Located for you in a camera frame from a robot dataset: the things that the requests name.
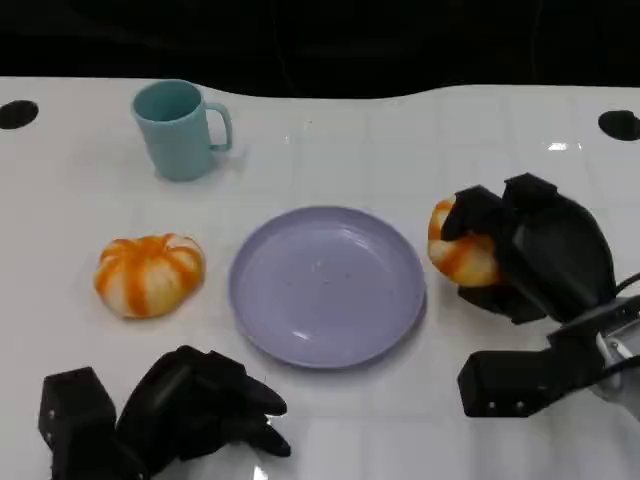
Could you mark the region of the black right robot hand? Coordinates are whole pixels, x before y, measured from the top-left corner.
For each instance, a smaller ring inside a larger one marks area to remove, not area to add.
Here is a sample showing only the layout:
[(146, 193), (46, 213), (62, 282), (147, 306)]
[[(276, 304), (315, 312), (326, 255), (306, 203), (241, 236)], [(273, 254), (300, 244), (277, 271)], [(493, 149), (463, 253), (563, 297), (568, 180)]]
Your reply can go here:
[(492, 241), (498, 280), (459, 286), (457, 294), (516, 325), (544, 317), (569, 323), (616, 297), (611, 250), (595, 218), (531, 173), (506, 180), (502, 195), (481, 185), (458, 191), (442, 234)]

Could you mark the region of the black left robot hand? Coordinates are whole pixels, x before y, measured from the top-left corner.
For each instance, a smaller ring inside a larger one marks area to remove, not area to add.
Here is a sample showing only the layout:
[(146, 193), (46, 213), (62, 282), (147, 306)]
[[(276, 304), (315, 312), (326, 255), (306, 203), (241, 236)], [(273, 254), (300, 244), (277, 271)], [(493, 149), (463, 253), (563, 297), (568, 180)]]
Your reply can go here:
[(243, 364), (183, 345), (162, 355), (136, 385), (116, 434), (156, 475), (174, 460), (207, 456), (233, 443), (286, 458), (291, 446), (269, 424), (271, 416), (286, 412), (284, 399)]

